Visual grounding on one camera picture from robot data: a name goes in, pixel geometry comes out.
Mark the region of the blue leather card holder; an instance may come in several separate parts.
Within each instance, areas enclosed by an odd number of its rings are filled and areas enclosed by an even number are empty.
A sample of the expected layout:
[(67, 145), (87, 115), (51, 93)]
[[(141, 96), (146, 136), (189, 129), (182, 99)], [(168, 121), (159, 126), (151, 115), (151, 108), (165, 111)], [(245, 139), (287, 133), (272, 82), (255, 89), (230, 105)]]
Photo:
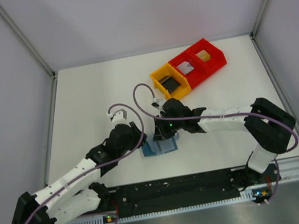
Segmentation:
[(155, 157), (158, 155), (164, 155), (178, 150), (177, 141), (179, 140), (179, 134), (170, 139), (163, 141), (146, 141), (142, 146), (142, 152), (144, 157)]

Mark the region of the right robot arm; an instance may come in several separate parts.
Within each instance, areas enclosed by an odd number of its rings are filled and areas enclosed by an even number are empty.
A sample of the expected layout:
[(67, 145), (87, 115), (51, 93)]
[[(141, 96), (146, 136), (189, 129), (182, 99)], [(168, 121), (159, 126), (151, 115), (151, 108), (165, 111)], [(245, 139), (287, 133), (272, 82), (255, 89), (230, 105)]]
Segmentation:
[(154, 141), (172, 138), (179, 130), (191, 134), (213, 131), (246, 131), (257, 141), (247, 168), (262, 174), (278, 155), (291, 150), (295, 118), (266, 98), (257, 98), (250, 106), (236, 109), (190, 109), (178, 99), (156, 99), (152, 107), (159, 111), (154, 117)]

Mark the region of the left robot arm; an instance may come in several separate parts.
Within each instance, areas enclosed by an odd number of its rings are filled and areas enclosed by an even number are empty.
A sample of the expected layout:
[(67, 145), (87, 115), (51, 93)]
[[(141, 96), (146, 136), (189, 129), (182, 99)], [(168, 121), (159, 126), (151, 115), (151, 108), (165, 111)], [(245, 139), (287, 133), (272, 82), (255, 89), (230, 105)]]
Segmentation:
[(44, 189), (24, 192), (17, 200), (11, 224), (56, 224), (55, 212), (78, 192), (116, 168), (144, 145), (144, 123), (117, 124), (107, 139), (93, 147), (72, 170)]

